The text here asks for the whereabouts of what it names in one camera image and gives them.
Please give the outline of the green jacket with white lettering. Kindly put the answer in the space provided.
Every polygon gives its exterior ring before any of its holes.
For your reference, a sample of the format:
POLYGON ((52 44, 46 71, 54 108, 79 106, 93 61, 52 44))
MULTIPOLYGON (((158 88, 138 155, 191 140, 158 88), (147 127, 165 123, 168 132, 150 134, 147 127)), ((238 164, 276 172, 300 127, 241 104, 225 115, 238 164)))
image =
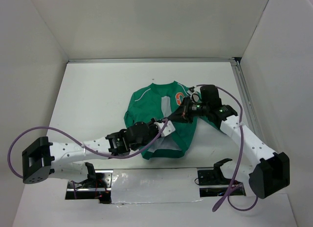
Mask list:
MULTIPOLYGON (((168 117, 178 109, 185 97, 190 96, 189 89, 176 81, 141 88, 131 96, 128 109, 124 115, 126 127, 136 122, 148 123, 152 118, 162 119, 168 117)), ((141 153, 146 160, 152 158, 183 157, 188 151, 197 126, 197 119, 193 123, 174 123, 175 131, 167 137, 161 137, 149 149, 141 153)))

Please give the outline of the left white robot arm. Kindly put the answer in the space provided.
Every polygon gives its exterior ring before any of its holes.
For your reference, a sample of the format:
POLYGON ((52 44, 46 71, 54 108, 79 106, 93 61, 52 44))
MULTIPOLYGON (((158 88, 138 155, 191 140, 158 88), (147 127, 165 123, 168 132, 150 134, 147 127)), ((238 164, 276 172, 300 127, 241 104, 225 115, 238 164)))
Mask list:
POLYGON ((162 137, 167 124, 167 119, 137 122, 127 129, 84 142, 63 131, 60 133, 71 142, 51 142, 47 136, 39 137, 22 152, 22 181, 35 184, 53 177, 92 187, 97 176, 90 159, 132 158, 162 137))

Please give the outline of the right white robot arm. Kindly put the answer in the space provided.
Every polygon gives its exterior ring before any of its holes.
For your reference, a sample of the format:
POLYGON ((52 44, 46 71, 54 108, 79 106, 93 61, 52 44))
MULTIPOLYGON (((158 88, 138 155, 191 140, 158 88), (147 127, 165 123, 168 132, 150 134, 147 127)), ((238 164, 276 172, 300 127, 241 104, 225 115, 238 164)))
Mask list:
POLYGON ((263 143, 255 133, 242 123, 242 113, 230 105, 222 104, 220 87, 200 85, 201 102, 194 103, 186 97, 168 120, 177 123, 192 123, 194 117, 206 117, 213 125, 229 136, 245 155, 253 171, 248 175, 252 192, 260 199, 289 186, 290 159, 286 153, 277 153, 263 143))

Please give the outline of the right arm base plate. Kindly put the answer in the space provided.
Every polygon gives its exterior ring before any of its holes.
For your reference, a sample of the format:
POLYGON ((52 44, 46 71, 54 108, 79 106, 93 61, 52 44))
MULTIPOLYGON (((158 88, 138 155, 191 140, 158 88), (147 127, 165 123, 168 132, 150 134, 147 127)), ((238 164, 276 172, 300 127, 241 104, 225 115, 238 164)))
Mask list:
POLYGON ((225 178, 221 172, 198 170, 198 177, 194 179, 199 186, 200 197, 221 197, 225 194, 231 179, 225 178))

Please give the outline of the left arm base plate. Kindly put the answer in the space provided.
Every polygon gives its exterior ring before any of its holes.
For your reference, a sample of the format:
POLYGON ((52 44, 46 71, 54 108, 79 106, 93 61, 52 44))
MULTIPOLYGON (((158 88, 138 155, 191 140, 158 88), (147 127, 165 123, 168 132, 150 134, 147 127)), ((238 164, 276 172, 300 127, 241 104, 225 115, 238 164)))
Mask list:
POLYGON ((113 170, 96 170, 96 179, 67 183, 65 200, 98 200, 100 204, 111 204, 113 170))

